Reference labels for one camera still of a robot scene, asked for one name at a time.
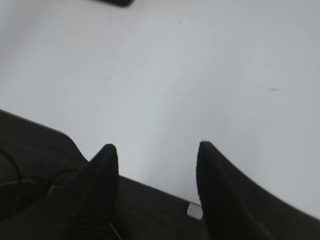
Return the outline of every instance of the wire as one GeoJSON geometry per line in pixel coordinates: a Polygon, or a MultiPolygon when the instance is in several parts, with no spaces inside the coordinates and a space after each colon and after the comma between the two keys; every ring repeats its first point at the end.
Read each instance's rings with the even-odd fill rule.
{"type": "Polygon", "coordinates": [[[21,176],[21,172],[19,170],[19,167],[15,161],[15,159],[5,150],[0,148],[0,153],[2,155],[4,155],[6,157],[6,159],[8,159],[8,161],[10,162],[10,164],[13,166],[13,168],[15,169],[16,172],[16,178],[17,178],[17,183],[18,183],[18,187],[17,187],[17,196],[18,196],[18,201],[22,202],[22,176],[21,176]]]}

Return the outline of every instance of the white floor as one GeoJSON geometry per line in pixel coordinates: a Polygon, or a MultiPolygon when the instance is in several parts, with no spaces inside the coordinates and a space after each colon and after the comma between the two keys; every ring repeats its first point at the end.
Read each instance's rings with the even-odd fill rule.
{"type": "Polygon", "coordinates": [[[0,1],[0,109],[199,203],[199,141],[320,218],[320,2],[0,1]]]}

